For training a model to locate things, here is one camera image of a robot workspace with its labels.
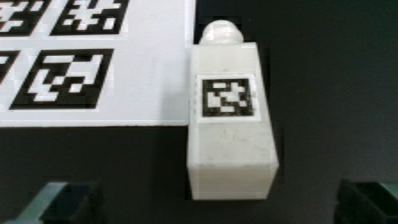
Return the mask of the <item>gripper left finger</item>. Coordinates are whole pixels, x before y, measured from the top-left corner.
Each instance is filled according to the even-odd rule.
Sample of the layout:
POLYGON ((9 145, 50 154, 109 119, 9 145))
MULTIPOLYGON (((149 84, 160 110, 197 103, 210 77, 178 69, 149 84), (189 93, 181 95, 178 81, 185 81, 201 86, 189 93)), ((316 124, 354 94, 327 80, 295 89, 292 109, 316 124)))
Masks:
POLYGON ((98 182, 50 182, 11 224, 105 224, 98 182))

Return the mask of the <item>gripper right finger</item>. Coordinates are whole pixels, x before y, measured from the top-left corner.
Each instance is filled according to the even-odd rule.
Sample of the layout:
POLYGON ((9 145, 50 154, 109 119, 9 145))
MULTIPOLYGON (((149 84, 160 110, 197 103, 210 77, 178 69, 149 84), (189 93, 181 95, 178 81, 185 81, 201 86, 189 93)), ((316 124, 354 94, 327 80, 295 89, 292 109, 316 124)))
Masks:
POLYGON ((398 224, 398 183, 341 181, 336 224, 398 224))

